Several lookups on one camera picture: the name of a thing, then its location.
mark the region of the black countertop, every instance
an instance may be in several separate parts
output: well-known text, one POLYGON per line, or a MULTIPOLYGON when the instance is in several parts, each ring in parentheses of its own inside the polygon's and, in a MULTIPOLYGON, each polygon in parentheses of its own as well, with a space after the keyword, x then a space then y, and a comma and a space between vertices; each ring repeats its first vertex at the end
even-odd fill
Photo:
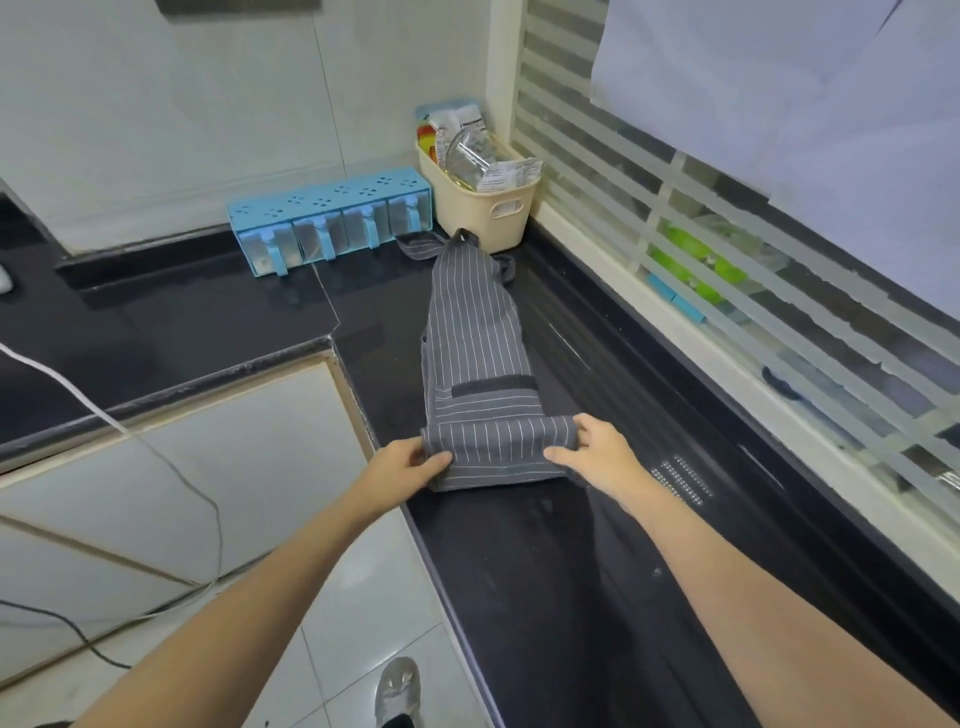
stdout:
MULTIPOLYGON (((0 342, 120 414, 332 346, 375 439, 417 433, 430 261, 387 245, 254 279, 229 238, 209 247, 224 252, 74 290, 84 275, 55 273, 56 247, 0 217, 18 283, 0 342)), ((551 241, 528 231, 514 255, 547 414, 612 421, 724 536, 960 715, 943 595, 551 241)), ((2 356, 0 413, 0 459, 96 425, 2 356)), ((563 479, 421 493, 407 515, 498 722, 757 725, 652 542, 601 494, 563 479)))

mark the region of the white floor tile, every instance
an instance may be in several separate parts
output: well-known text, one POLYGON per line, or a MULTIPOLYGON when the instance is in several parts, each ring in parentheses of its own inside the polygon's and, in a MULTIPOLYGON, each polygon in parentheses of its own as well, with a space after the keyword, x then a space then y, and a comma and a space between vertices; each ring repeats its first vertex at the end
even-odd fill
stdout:
MULTIPOLYGON (((97 648, 112 660, 135 665, 227 586, 218 585, 202 600, 144 621, 97 643, 97 648)), ((76 720, 123 674, 124 670, 107 665, 89 650, 79 652, 0 692, 0 725, 33 728, 76 720)))
MULTIPOLYGON (((420 668, 420 716, 425 728, 487 728, 486 714, 473 695, 442 625, 400 652, 420 668)), ((375 669, 326 704, 330 728, 372 728, 375 669)))
POLYGON ((323 704, 303 634, 297 630, 244 728, 293 728, 323 704))
POLYGON ((297 723, 295 728, 330 728, 330 721, 326 719, 326 711, 321 708, 297 723))
POLYGON ((359 680, 442 618, 406 521, 394 510, 347 550, 303 621, 324 698, 359 680))

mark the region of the white cable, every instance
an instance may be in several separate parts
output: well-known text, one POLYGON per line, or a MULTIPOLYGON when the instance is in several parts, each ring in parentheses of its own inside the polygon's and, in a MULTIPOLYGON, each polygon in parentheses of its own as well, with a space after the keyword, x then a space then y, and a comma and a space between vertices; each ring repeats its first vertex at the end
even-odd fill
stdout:
MULTIPOLYGON (((76 387, 76 385, 73 384, 73 382, 71 382, 69 379, 63 376, 60 372, 57 372, 48 366, 40 364, 38 361, 34 361, 33 359, 27 356, 24 356, 23 354, 18 354, 17 352, 15 352, 14 350, 12 350, 10 347, 6 346, 3 343, 0 343, 0 352, 3 352, 7 356, 9 356, 11 359, 15 359, 21 364, 26 364, 28 367, 32 367, 33 369, 36 369, 38 372, 43 372, 48 377, 55 380, 64 389, 66 389, 71 395, 76 397, 77 400, 79 400, 84 407, 90 410, 93 414, 95 414, 105 423, 107 423, 108 425, 110 425, 120 433, 126 435, 127 437, 133 440, 136 440, 141 445, 143 445, 143 447, 145 447, 150 452, 152 452, 170 469, 170 471, 174 474, 174 476, 183 485, 184 488, 186 488, 187 490, 195 494, 197 497, 204 500, 213 509, 213 514, 216 518, 216 523, 217 523, 217 570, 213 579, 209 581, 207 584, 203 585, 204 588, 195 596, 195 598, 189 599, 183 602, 182 604, 178 604, 175 607, 171 607, 170 609, 167 609, 161 612, 153 612, 152 614, 143 615, 141 617, 122 618, 124 621, 124 624, 132 624, 133 622, 136 622, 136 621, 142 621, 144 619, 153 619, 154 617, 167 615, 167 614, 170 614, 171 612, 176 612, 179 609, 183 609, 184 607, 190 606, 191 604, 194 604, 197 601, 200 601, 201 599, 203 599, 207 595, 207 593, 211 589, 213 589, 213 587, 220 580, 220 572, 223 570, 223 566, 224 566, 224 528, 223 528, 223 524, 220 521, 220 506, 217 505, 217 502, 213 498, 208 496, 206 493, 201 491, 193 483, 191 483, 186 478, 186 476, 180 472, 180 468, 178 468, 176 465, 170 462, 170 460, 168 460, 162 452, 160 452, 153 445, 147 442, 146 439, 144 439, 140 435, 128 429, 126 426, 121 425, 119 422, 114 420, 109 414, 107 414, 104 410, 102 410, 100 407, 94 404, 83 392, 80 391, 80 389, 76 387)), ((86 620, 80 621, 79 623, 84 624, 84 623, 90 623, 92 621, 102 621, 102 620, 86 619, 86 620)))

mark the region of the gray striped apron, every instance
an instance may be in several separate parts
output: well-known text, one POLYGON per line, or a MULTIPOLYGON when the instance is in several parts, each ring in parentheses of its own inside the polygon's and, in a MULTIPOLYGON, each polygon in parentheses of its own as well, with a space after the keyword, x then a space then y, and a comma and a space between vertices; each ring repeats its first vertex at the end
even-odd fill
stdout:
POLYGON ((469 231, 444 242, 432 233, 402 236, 403 252, 436 257, 426 332, 420 345, 428 455, 453 462, 431 487, 447 491, 545 480, 566 471, 543 458, 551 445, 575 448, 570 417, 545 417, 523 348, 516 305, 503 287, 513 260, 477 247, 469 231))

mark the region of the beige plastic basket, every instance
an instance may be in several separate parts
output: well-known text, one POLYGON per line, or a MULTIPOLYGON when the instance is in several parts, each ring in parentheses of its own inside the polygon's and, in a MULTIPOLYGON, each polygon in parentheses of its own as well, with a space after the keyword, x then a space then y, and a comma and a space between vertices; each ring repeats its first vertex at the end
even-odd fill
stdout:
POLYGON ((487 253, 519 245, 536 182, 506 192, 471 192, 448 177, 423 149, 417 147, 417 153, 420 173, 433 186, 437 222, 448 234, 466 228, 480 238, 480 247, 487 253))

